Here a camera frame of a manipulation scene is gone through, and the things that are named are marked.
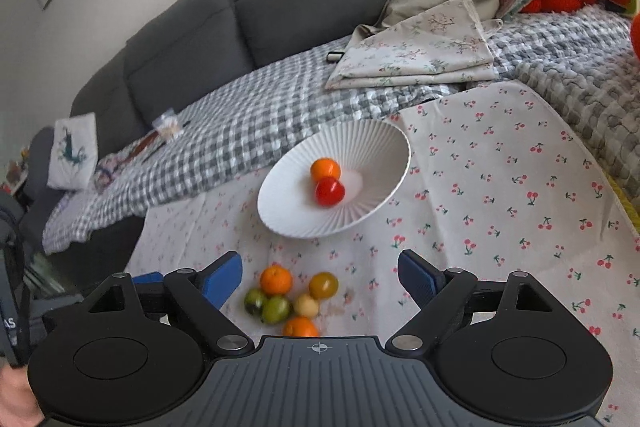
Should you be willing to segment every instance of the metal screw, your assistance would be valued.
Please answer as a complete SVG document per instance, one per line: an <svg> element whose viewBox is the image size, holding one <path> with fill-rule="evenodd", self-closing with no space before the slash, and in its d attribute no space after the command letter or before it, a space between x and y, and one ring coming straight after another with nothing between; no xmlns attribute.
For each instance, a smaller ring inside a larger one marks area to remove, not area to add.
<svg viewBox="0 0 640 427"><path fill-rule="evenodd" d="M422 347L422 340L415 335L398 335L391 343L403 351L415 351Z"/></svg>
<svg viewBox="0 0 640 427"><path fill-rule="evenodd" d="M218 340L218 347L225 351L238 351L248 343L248 340L240 335L225 335Z"/></svg>

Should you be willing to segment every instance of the gray sofa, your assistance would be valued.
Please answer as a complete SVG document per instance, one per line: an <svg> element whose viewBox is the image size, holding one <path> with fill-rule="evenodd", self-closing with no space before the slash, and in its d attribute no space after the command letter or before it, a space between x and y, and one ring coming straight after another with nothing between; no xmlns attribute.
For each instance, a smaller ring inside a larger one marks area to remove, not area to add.
<svg viewBox="0 0 640 427"><path fill-rule="evenodd" d="M250 71L374 23L386 0L179 0L127 41L79 91L71 116L94 112L100 156L144 136L167 108L180 111ZM31 145L20 229L34 248L62 193L46 187L52 129ZM129 217L50 256L85 288L126 265L143 219Z"/></svg>

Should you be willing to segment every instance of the red knitted toy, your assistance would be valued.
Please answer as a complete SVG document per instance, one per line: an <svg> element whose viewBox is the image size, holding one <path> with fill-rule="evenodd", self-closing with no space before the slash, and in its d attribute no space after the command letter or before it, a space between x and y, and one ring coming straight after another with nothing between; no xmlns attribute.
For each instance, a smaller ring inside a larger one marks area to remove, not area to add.
<svg viewBox="0 0 640 427"><path fill-rule="evenodd" d="M636 15L631 23L631 45L636 56L640 57L640 14Z"/></svg>
<svg viewBox="0 0 640 427"><path fill-rule="evenodd" d="M594 4L597 0L532 0L522 10L522 13L572 13L587 4Z"/></svg>

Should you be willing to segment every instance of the crosshair marking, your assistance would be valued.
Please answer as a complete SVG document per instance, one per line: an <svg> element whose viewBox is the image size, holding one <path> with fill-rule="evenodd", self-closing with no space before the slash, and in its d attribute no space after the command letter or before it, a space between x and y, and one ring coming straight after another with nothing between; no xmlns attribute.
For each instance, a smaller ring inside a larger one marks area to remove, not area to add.
<svg viewBox="0 0 640 427"><path fill-rule="evenodd" d="M331 349L330 346L323 344L322 342L315 343L313 346L309 346L309 349L313 349L316 353L324 353L327 349Z"/></svg>

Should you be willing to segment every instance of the green tomato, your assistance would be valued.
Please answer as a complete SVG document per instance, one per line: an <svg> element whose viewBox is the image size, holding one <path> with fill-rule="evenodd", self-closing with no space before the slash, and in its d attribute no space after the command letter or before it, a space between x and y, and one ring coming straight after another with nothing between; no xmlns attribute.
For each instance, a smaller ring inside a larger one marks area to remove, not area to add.
<svg viewBox="0 0 640 427"><path fill-rule="evenodd" d="M291 313L291 303L282 295L274 295L262 307L262 321L274 325L286 320Z"/></svg>
<svg viewBox="0 0 640 427"><path fill-rule="evenodd" d="M249 315L259 317L267 299L267 295L260 288L253 288L244 296L244 309Z"/></svg>

